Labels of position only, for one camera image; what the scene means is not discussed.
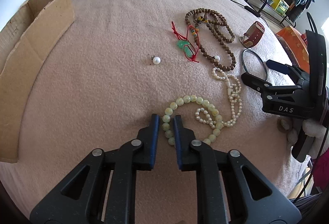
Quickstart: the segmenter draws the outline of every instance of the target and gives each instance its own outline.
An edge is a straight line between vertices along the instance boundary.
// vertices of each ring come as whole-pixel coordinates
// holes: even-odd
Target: pearl earring
[[[157,56],[155,56],[155,55],[151,56],[151,60],[153,61],[153,63],[154,63],[155,65],[158,65],[158,64],[160,64],[160,62],[161,62],[160,57],[157,57]]]

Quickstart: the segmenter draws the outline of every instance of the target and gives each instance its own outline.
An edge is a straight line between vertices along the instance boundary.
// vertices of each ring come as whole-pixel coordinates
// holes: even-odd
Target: red leather watch strap
[[[257,45],[257,43],[262,38],[264,32],[264,26],[260,22],[256,21],[252,24],[248,31],[244,33],[244,36],[240,37],[240,42],[246,48],[252,48]]]

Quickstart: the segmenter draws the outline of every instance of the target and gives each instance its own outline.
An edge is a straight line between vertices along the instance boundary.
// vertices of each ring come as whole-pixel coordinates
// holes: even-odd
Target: green pendant
[[[186,53],[186,56],[188,57],[192,57],[192,51],[189,49],[189,47],[184,47],[185,45],[188,45],[190,46],[191,44],[188,42],[188,41],[184,41],[184,40],[179,40],[177,41],[177,46],[178,48],[180,49],[184,49],[185,53]]]

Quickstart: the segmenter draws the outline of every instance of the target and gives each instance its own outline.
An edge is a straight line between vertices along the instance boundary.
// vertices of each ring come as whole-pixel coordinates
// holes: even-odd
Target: metal screw
[[[191,141],[191,144],[192,144],[193,146],[200,146],[202,143],[201,143],[200,140],[193,140],[193,141]]]
[[[100,155],[102,155],[102,153],[103,153],[103,151],[101,149],[95,149],[92,152],[93,156],[100,156]]]
[[[131,145],[132,145],[132,146],[139,146],[139,145],[141,145],[141,144],[142,144],[142,141],[139,140],[139,139],[135,139],[135,140],[132,140],[132,141],[131,141]]]
[[[233,157],[239,157],[240,156],[240,152],[238,150],[232,150],[230,152],[230,155]]]

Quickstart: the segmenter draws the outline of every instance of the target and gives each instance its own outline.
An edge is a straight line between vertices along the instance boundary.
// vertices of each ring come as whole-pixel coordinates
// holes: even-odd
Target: bed
[[[230,44],[237,59],[231,72],[240,78],[244,47],[238,36],[259,20],[229,0],[72,0],[76,20],[42,66],[27,100],[19,135],[19,161],[0,163],[0,180],[17,207],[32,208],[90,151],[116,149],[136,137],[152,113],[160,116],[170,102],[196,94],[209,99],[230,119],[226,87],[210,77],[213,65],[199,53],[188,61],[171,29],[185,34],[184,18],[196,8],[214,9],[236,35]],[[200,41],[223,63],[228,56],[206,29]],[[269,28],[254,48],[263,60],[291,64]],[[159,56],[153,65],[150,55]],[[264,77],[261,64],[246,54],[250,73]],[[288,85],[285,75],[269,71],[273,85]],[[277,188],[288,195],[306,163],[291,155],[277,116],[262,112],[259,93],[242,84],[243,111],[235,126],[223,128],[212,143],[227,152],[238,149]],[[179,107],[184,126],[204,139],[211,129],[195,121],[195,103]],[[159,132],[155,169],[138,172],[136,223],[177,223],[196,219],[195,174],[180,172],[175,148]]]

